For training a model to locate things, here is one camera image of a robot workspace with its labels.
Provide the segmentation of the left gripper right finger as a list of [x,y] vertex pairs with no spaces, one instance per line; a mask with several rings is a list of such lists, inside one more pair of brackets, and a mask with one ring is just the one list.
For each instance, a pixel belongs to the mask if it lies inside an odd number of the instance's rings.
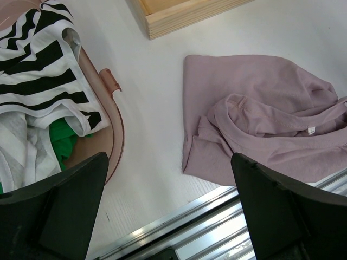
[[236,187],[257,259],[346,259],[346,197],[235,153]]

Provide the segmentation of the wooden clothes rack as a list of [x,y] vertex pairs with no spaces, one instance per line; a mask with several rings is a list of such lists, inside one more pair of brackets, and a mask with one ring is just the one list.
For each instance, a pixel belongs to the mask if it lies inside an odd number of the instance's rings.
[[250,2],[250,0],[130,0],[126,1],[126,4],[142,34],[148,40],[154,40]]

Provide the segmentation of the green tank top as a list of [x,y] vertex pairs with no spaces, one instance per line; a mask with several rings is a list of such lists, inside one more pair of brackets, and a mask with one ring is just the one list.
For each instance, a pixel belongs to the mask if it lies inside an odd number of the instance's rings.
[[50,142],[62,171],[66,169],[64,162],[68,160],[77,142],[78,135],[64,118],[52,122],[49,126]]

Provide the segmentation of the aluminium mounting rail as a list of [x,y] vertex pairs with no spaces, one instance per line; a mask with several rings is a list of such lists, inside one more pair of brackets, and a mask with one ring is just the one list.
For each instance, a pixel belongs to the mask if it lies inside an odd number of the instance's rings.
[[173,259],[255,259],[237,189],[219,187],[89,259],[146,259],[167,248]]

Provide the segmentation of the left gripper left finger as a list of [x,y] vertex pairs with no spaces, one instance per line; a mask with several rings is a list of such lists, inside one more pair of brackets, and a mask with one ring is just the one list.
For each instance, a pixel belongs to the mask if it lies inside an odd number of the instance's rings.
[[1,195],[1,259],[85,259],[108,172],[100,152]]

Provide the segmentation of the pink translucent plastic basket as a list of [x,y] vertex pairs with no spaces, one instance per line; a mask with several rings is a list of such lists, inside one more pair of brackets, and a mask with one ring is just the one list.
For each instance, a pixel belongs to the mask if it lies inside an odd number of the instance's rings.
[[109,69],[101,71],[95,69],[84,48],[80,48],[79,51],[79,66],[99,99],[110,124],[90,138],[78,138],[70,158],[65,163],[70,168],[98,152],[106,152],[109,159],[106,182],[109,182],[119,165],[124,149],[124,123],[120,110],[113,100],[113,92],[121,90],[121,87]]

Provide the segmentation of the mauve pink tank top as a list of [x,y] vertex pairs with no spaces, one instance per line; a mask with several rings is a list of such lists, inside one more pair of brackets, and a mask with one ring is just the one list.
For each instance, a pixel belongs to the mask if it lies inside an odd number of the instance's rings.
[[346,98],[285,58],[189,55],[182,171],[235,185],[232,156],[305,183],[346,168]]

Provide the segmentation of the black white striped tank top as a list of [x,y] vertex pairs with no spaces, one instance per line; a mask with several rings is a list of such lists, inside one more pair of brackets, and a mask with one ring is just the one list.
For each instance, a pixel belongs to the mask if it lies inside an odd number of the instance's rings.
[[1,187],[33,184],[61,170],[49,135],[64,119],[79,137],[109,120],[79,64],[73,17],[45,1],[1,32]]

